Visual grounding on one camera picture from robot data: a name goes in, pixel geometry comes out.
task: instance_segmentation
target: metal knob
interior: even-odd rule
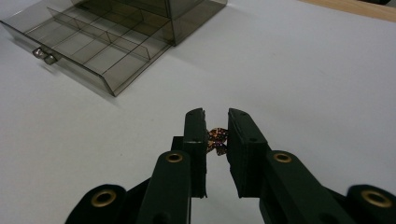
[[[48,53],[44,52],[41,48],[33,50],[32,53],[37,59],[45,59],[48,56]]]
[[[45,62],[46,64],[48,64],[48,65],[52,65],[53,63],[58,62],[58,60],[56,60],[56,58],[55,58],[52,54],[50,54],[49,56],[47,56],[47,57],[44,59],[44,62]]]

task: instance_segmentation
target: small copper object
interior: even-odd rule
[[[209,141],[206,153],[216,149],[218,156],[227,153],[227,146],[224,143],[227,141],[228,131],[222,128],[212,129],[209,133]]]

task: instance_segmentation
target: translucent plastic box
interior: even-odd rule
[[[43,0],[1,21],[47,64],[117,96],[227,0]]]

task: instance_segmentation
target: screw hole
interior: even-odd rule
[[[377,207],[388,208],[392,207],[392,201],[383,195],[382,193],[375,190],[363,190],[361,197],[367,202]]]
[[[276,153],[274,159],[279,162],[291,162],[291,157],[285,153]]]
[[[105,207],[116,200],[117,194],[112,189],[103,189],[95,193],[91,199],[91,204],[94,207]]]
[[[178,153],[173,153],[173,154],[167,155],[166,160],[169,162],[180,162],[183,160],[183,156]]]

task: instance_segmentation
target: white table surface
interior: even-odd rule
[[[36,0],[2,0],[4,19]],[[0,28],[0,223],[64,223],[81,197],[130,189],[203,107],[209,129],[229,107],[270,147],[300,158],[326,187],[396,194],[396,23],[296,0],[230,0],[117,98],[47,67]],[[191,223],[262,223],[238,199],[226,157],[208,154],[209,198]]]

